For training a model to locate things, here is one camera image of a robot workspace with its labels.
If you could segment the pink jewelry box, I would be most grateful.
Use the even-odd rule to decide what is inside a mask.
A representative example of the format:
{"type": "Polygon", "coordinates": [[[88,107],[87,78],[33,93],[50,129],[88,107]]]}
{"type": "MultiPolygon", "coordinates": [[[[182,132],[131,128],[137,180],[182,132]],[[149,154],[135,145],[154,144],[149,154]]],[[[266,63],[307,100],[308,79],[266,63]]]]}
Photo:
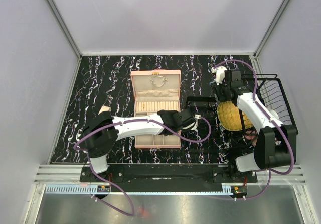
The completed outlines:
{"type": "MultiPolygon", "coordinates": [[[[155,114],[160,110],[180,111],[180,70],[155,69],[131,72],[134,92],[134,116],[155,114]]],[[[137,149],[178,149],[181,139],[175,135],[135,137],[137,149]]]]}

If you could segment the cream ring box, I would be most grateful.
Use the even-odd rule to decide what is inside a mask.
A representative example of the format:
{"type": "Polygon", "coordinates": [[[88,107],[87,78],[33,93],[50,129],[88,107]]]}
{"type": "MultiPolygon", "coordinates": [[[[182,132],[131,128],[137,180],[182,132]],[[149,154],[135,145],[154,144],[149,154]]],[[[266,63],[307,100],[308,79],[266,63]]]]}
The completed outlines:
{"type": "Polygon", "coordinates": [[[99,113],[98,114],[101,114],[101,113],[103,113],[103,112],[105,112],[105,111],[108,111],[108,112],[111,112],[111,107],[108,107],[108,106],[102,106],[101,107],[101,109],[100,109],[100,111],[99,111],[99,113]]]}

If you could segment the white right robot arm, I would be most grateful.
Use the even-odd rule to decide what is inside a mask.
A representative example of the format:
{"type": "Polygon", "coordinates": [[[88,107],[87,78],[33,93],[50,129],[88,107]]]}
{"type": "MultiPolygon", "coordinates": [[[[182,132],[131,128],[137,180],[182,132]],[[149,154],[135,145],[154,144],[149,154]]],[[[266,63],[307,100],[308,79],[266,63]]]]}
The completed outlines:
{"type": "Polygon", "coordinates": [[[296,127],[284,124],[266,108],[256,93],[258,83],[251,89],[240,70],[216,67],[212,73],[216,76],[212,84],[216,100],[232,102],[246,114],[258,133],[253,153],[236,158],[236,165],[228,169],[229,179],[239,182],[247,171],[275,171],[282,166],[289,166],[284,172],[289,174],[295,164],[296,127]]]}

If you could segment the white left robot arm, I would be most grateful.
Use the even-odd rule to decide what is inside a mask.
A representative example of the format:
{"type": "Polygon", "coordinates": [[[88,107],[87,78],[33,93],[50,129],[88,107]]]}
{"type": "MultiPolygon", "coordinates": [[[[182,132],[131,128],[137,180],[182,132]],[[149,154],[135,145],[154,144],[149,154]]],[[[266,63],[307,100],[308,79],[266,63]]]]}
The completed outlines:
{"type": "Polygon", "coordinates": [[[79,146],[87,150],[92,165],[91,176],[98,182],[108,177],[106,155],[115,142],[132,136],[171,136],[173,132],[195,130],[198,119],[190,110],[159,110],[145,116],[121,118],[105,110],[92,119],[83,129],[79,146]]]}

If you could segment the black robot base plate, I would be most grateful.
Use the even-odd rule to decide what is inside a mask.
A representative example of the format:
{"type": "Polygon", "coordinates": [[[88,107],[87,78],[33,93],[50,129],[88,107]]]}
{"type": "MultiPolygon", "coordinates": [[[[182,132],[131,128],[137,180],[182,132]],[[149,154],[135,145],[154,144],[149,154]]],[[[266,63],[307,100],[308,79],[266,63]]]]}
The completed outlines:
{"type": "Polygon", "coordinates": [[[99,174],[114,183],[132,180],[203,180],[214,183],[257,183],[256,174],[237,172],[227,164],[116,164],[110,163],[107,171],[99,174]]]}

